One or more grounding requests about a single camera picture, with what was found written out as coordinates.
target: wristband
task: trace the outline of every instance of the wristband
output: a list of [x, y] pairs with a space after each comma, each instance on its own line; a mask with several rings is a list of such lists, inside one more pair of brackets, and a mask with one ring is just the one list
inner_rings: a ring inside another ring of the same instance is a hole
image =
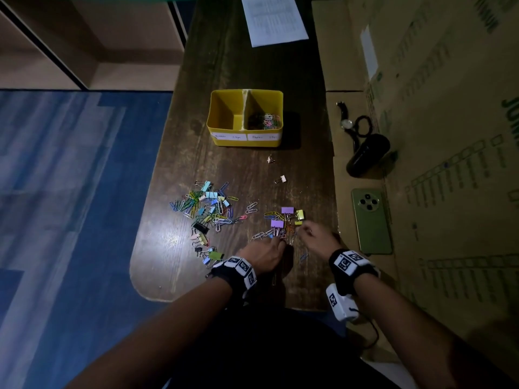
[[244, 258], [237, 256], [215, 264], [211, 269], [211, 274], [213, 277], [220, 277], [229, 283], [234, 301], [245, 299], [249, 289], [257, 282], [252, 265]]
[[378, 272], [373, 264], [356, 251], [344, 248], [334, 251], [328, 260], [337, 285], [337, 292], [341, 296], [355, 295], [354, 281], [364, 273], [378, 277]]

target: wooden table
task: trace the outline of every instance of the wooden table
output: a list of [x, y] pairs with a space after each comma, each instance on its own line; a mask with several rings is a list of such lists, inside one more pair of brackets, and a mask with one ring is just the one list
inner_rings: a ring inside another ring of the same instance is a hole
[[[130, 262], [133, 286], [147, 299], [175, 300], [208, 272], [191, 247], [191, 221], [169, 207], [198, 188], [195, 180], [217, 188], [229, 182], [225, 192], [240, 199], [235, 215], [249, 201], [258, 202], [258, 212], [243, 223], [209, 231], [211, 245], [228, 257], [268, 230], [263, 213], [281, 206], [303, 209], [306, 218], [337, 229], [333, 147], [312, 9], [310, 0], [296, 2], [310, 39], [252, 48], [241, 0], [198, 0]], [[211, 91], [243, 88], [284, 93], [280, 148], [212, 142], [205, 126]], [[269, 154], [275, 164], [267, 163]], [[281, 175], [287, 182], [275, 184]], [[293, 247], [274, 278], [263, 282], [264, 297], [292, 308], [327, 309], [325, 289], [333, 282], [328, 265], [312, 254], [299, 264], [305, 248], [297, 238]]]

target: hand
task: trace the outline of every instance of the hand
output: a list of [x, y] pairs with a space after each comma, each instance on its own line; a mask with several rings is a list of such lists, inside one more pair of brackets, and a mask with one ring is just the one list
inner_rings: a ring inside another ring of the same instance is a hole
[[326, 261], [334, 251], [342, 248], [332, 232], [324, 225], [316, 222], [303, 221], [297, 229], [297, 236], [301, 238], [311, 252]]
[[286, 245], [279, 237], [254, 240], [239, 250], [236, 255], [245, 258], [258, 276], [274, 270], [281, 261]]

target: green smartphone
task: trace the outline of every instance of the green smartphone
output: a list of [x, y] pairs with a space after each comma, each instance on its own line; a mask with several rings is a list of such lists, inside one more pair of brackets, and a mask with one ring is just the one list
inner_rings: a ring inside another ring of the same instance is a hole
[[352, 190], [360, 251], [364, 254], [391, 254], [393, 247], [386, 221], [382, 191], [372, 188]]

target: floor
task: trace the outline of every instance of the floor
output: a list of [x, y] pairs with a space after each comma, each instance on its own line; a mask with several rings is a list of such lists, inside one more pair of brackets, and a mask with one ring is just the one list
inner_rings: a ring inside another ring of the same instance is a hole
[[0, 91], [0, 386], [62, 387], [162, 307], [128, 266], [171, 96]]

